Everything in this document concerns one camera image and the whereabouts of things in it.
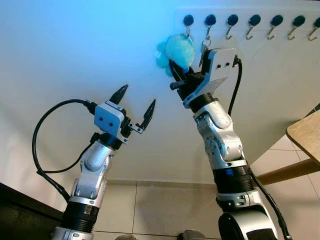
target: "floor tile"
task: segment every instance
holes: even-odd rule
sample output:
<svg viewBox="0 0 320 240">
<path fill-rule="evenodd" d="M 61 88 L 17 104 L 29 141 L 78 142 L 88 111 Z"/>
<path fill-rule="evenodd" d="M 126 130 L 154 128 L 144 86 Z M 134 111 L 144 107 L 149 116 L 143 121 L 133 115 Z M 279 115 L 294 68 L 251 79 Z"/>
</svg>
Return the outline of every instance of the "floor tile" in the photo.
<svg viewBox="0 0 320 240">
<path fill-rule="evenodd" d="M 177 236 L 195 229 L 207 238 L 220 238 L 222 210 L 213 189 L 138 186 L 133 232 Z"/>
<path fill-rule="evenodd" d="M 136 188 L 107 185 L 94 231 L 132 233 Z"/>
<path fill-rule="evenodd" d="M 268 150 L 251 168 L 256 175 L 298 163 L 295 151 Z M 301 176 L 265 186 L 276 201 L 293 239 L 320 239 L 320 201 L 308 178 Z M 263 197 L 271 218 L 283 239 L 273 209 Z"/>
<path fill-rule="evenodd" d="M 115 233 L 115 232 L 94 232 L 93 240 L 115 240 L 116 237 L 125 235 L 125 233 Z M 176 240 L 176 236 L 155 236 L 155 235 L 143 235 L 134 234 L 137 240 Z"/>
<path fill-rule="evenodd" d="M 296 152 L 298 153 L 301 161 L 310 158 L 307 154 L 305 154 L 304 151 L 296 151 Z M 320 171 L 308 174 L 308 176 L 314 187 L 314 190 L 316 191 L 316 194 L 318 195 L 318 198 L 320 199 Z"/>
<path fill-rule="evenodd" d="M 300 159 L 296 151 L 268 150 L 251 164 L 251 169 L 255 175 L 259 176 L 298 162 Z"/>
<path fill-rule="evenodd" d="M 190 183 L 190 182 L 168 182 L 168 181 L 137 181 L 138 186 L 149 187 L 170 187 L 184 189 L 216 189 L 217 186 L 212 180 L 212 183 Z"/>
<path fill-rule="evenodd" d="M 271 150 L 295 150 L 293 144 L 287 137 L 287 135 L 284 135 L 282 138 L 280 138 L 272 147 L 270 147 Z"/>
<path fill-rule="evenodd" d="M 265 187 L 280 209 L 294 240 L 320 239 L 320 201 L 308 176 L 293 178 Z M 277 228 L 279 239 L 283 240 L 276 214 L 264 197 L 263 202 Z"/>
<path fill-rule="evenodd" d="M 296 144 L 294 144 L 293 142 L 292 142 L 292 145 L 293 145 L 293 147 L 294 147 L 294 149 L 296 151 L 301 151 L 301 149 Z"/>
</svg>

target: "wall hook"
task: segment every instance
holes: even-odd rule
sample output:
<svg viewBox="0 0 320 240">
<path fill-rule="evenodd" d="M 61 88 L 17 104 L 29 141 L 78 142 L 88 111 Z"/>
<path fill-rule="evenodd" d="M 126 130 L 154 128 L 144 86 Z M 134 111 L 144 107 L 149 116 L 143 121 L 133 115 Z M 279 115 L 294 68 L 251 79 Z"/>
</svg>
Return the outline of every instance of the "wall hook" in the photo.
<svg viewBox="0 0 320 240">
<path fill-rule="evenodd" d="M 292 22 L 292 25 L 293 25 L 293 28 L 291 29 L 291 31 L 289 32 L 289 34 L 288 34 L 288 40 L 293 40 L 293 39 L 295 39 L 296 38 L 296 36 L 291 36 L 291 34 L 298 28 L 298 27 L 300 27 L 302 24 L 304 24 L 305 23 L 305 21 L 306 21 L 306 18 L 305 18 L 305 16 L 302 16 L 302 15 L 300 15 L 300 16 L 297 16 L 294 20 L 293 20 L 293 22 Z"/>
<path fill-rule="evenodd" d="M 225 39 L 230 40 L 232 38 L 232 35 L 229 35 L 229 32 L 231 28 L 237 24 L 238 20 L 239 18 L 235 14 L 232 14 L 228 17 L 228 19 L 226 20 L 226 24 L 228 25 L 228 31 L 225 34 Z"/>
<path fill-rule="evenodd" d="M 213 25 L 216 24 L 216 16 L 213 14 L 208 15 L 204 20 L 204 25 L 207 27 L 205 38 L 201 43 L 201 57 L 199 62 L 199 67 L 201 67 L 203 60 L 204 60 L 204 54 L 208 50 L 208 47 L 211 45 L 211 37 L 209 35 L 210 29 Z"/>
<path fill-rule="evenodd" d="M 261 17 L 258 14 L 255 14 L 252 17 L 250 17 L 250 19 L 249 19 L 250 29 L 246 33 L 245 39 L 250 40 L 254 37 L 253 35 L 249 36 L 249 34 L 251 33 L 254 26 L 258 25 L 260 23 L 260 21 L 261 21 Z"/>
<path fill-rule="evenodd" d="M 279 26 L 280 24 L 282 24 L 283 21 L 284 21 L 284 17 L 281 16 L 281 15 L 276 15 L 276 16 L 274 16 L 274 17 L 272 18 L 272 20 L 271 20 L 271 22 L 270 22 L 270 24 L 272 25 L 272 27 L 271 27 L 270 31 L 268 32 L 268 34 L 266 35 L 266 38 L 267 38 L 268 40 L 271 40 L 271 39 L 273 39 L 273 38 L 276 36 L 275 34 L 272 35 L 272 36 L 270 36 L 270 35 L 271 35 L 272 31 L 275 29 L 275 27 L 276 27 L 276 26 Z"/>
<path fill-rule="evenodd" d="M 185 34 L 189 37 L 191 25 L 194 23 L 194 17 L 191 14 L 186 15 L 183 19 L 183 23 L 186 26 Z"/>
<path fill-rule="evenodd" d="M 309 41 L 313 41 L 313 40 L 316 40 L 316 39 L 318 38 L 317 36 L 311 38 L 312 34 L 314 34 L 314 32 L 315 32 L 318 28 L 320 28 L 320 17 L 318 17 L 318 19 L 315 20 L 314 23 L 313 23 L 313 30 L 312 30 L 312 31 L 310 32 L 310 34 L 308 35 L 308 40 L 309 40 Z"/>
</svg>

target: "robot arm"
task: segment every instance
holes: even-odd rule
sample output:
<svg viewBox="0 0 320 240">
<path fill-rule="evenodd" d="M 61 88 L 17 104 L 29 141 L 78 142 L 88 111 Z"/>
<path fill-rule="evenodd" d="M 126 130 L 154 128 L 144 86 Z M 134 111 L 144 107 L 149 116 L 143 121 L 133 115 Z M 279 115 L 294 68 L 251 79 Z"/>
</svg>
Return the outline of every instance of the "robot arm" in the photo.
<svg viewBox="0 0 320 240">
<path fill-rule="evenodd" d="M 121 87 L 112 95 L 109 101 L 100 105 L 79 99 L 61 102 L 46 112 L 35 128 L 32 139 L 32 153 L 38 170 L 37 173 L 48 180 L 67 201 L 61 226 L 55 228 L 52 240 L 93 239 L 91 232 L 102 205 L 107 187 L 106 173 L 111 166 L 111 160 L 122 144 L 128 144 L 128 137 L 132 131 L 139 134 L 143 133 L 153 116 L 156 104 L 156 100 L 151 103 L 143 116 L 141 124 L 133 125 L 131 119 L 126 116 L 126 110 L 118 105 L 127 88 L 128 85 Z M 50 113 L 68 103 L 85 105 L 89 112 L 94 115 L 94 124 L 102 130 L 102 134 L 97 132 L 93 134 L 90 145 L 70 167 L 58 171 L 44 171 L 39 165 L 36 152 L 38 130 Z M 75 180 L 71 196 L 69 196 L 65 189 L 46 173 L 64 172 L 73 167 L 78 161 L 80 161 L 81 174 Z"/>
<path fill-rule="evenodd" d="M 252 172 L 241 140 L 233 129 L 233 121 L 219 100 L 212 96 L 237 63 L 239 59 L 234 48 L 206 51 L 201 72 L 193 72 L 190 68 L 184 74 L 175 62 L 169 60 L 176 80 L 170 88 L 177 89 L 184 107 L 194 113 L 194 121 L 203 138 L 217 186 L 216 202 L 223 210 L 218 221 L 222 239 L 277 240 L 276 228 L 251 182 Z M 281 227 L 286 229 L 284 221 L 283 224 Z M 286 240 L 292 239 L 288 231 L 283 234 Z"/>
</svg>

